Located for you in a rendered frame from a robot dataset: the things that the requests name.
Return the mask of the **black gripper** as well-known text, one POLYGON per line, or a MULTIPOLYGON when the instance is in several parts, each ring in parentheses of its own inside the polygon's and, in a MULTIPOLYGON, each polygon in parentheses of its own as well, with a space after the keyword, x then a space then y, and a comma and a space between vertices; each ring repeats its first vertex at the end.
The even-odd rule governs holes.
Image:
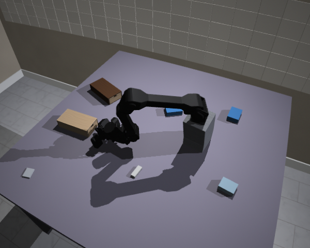
MULTIPOLYGON (((112 119, 111 119, 111 122, 113 122, 114 124, 118 124, 119 126, 121 126, 120 125, 120 122, 119 122, 119 120, 118 120, 118 118, 116 118, 116 117, 113 117, 112 119)), ((98 133, 98 135, 94 135, 90 140, 91 140, 91 142, 92 142, 92 144, 93 144, 93 146, 94 146, 94 148, 99 148, 102 144, 103 144, 103 142, 102 142, 102 140, 112 140, 112 142, 114 143, 114 141, 113 141, 113 138, 111 138, 108 134, 107 135, 104 135, 104 134, 102 134, 102 133, 100 133, 99 131, 98 131, 98 129, 97 128, 95 128, 95 130, 96 130, 96 132, 98 133)))

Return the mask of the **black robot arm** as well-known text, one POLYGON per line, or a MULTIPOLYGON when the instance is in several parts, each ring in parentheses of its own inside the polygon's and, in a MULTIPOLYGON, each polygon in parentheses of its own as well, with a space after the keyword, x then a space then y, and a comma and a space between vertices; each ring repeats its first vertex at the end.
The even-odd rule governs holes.
POLYGON ((153 95, 140 89, 128 88, 124 91, 124 104, 122 95, 116 106, 116 115, 122 123, 121 127, 106 118, 98 123, 97 129, 104 135, 108 134, 115 142, 126 145, 136 142, 140 138, 139 127, 133 123, 129 114, 146 106, 182 109, 184 114, 191 115, 191 122, 200 125, 205 124, 209 115, 206 100, 199 94, 187 94, 183 97, 153 95))

